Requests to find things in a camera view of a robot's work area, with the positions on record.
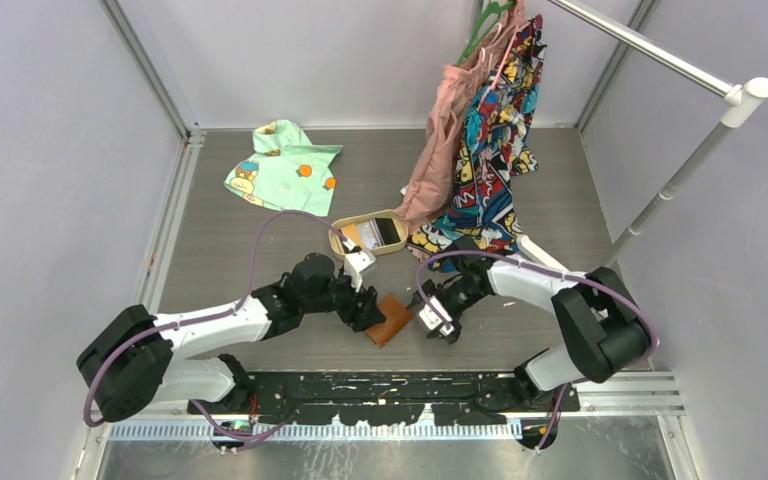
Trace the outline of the beige oval card tray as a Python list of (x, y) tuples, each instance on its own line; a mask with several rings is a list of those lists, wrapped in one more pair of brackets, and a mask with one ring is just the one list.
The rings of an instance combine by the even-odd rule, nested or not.
[(347, 217), (333, 226), (361, 248), (375, 256), (397, 252), (405, 247), (408, 228), (401, 217), (391, 209)]

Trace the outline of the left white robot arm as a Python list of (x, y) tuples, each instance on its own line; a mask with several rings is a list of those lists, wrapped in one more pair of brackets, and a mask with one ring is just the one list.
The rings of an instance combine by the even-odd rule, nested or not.
[(311, 314), (334, 313), (355, 332), (381, 324), (377, 291), (364, 282), (375, 264), (366, 249), (347, 254), (340, 268), (311, 253), (241, 300), (176, 314), (152, 314), (142, 304), (125, 308), (76, 360), (88, 387), (85, 423), (119, 422), (177, 401), (242, 411), (253, 392), (242, 364), (229, 354), (203, 354), (287, 334)]

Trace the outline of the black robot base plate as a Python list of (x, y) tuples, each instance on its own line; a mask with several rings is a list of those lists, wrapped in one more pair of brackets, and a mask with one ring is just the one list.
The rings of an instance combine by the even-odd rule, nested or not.
[(227, 391), (184, 398), (190, 414), (305, 426), (408, 426), (423, 414), (436, 426), (499, 425), (509, 416), (580, 408), (573, 388), (539, 393), (504, 371), (261, 371)]

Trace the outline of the white VIP card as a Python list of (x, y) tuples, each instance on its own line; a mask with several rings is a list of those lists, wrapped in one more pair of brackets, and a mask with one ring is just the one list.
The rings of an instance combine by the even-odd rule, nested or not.
[(364, 248), (374, 250), (381, 248), (385, 244), (382, 233), (375, 219), (364, 221), (358, 223), (357, 225), (362, 241), (364, 243)]

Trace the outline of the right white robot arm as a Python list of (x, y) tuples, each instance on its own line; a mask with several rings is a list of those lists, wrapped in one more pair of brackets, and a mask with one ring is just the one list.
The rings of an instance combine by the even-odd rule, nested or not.
[(516, 400), (527, 410), (542, 409), (563, 385), (582, 380), (603, 383), (648, 359), (658, 346), (648, 316), (610, 268), (566, 272), (520, 255), (481, 250), (441, 256), (453, 261), (456, 275), (441, 283), (419, 280), (408, 306), (429, 337), (457, 341), (463, 314), (488, 296), (519, 300), (554, 316), (561, 343), (514, 371)]

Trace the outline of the brown leather card holder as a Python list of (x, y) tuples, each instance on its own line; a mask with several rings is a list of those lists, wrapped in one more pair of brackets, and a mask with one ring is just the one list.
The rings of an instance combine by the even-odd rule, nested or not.
[(364, 331), (372, 343), (378, 347), (386, 346), (413, 318), (413, 313), (394, 294), (387, 294), (377, 304), (384, 315), (384, 321)]

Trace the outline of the gold credit card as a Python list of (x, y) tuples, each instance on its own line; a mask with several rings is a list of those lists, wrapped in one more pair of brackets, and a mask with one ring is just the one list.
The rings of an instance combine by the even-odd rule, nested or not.
[(344, 225), (340, 228), (340, 230), (342, 234), (347, 239), (350, 239), (355, 245), (357, 245), (358, 247), (364, 246), (360, 232), (358, 230), (358, 225), (356, 223)]

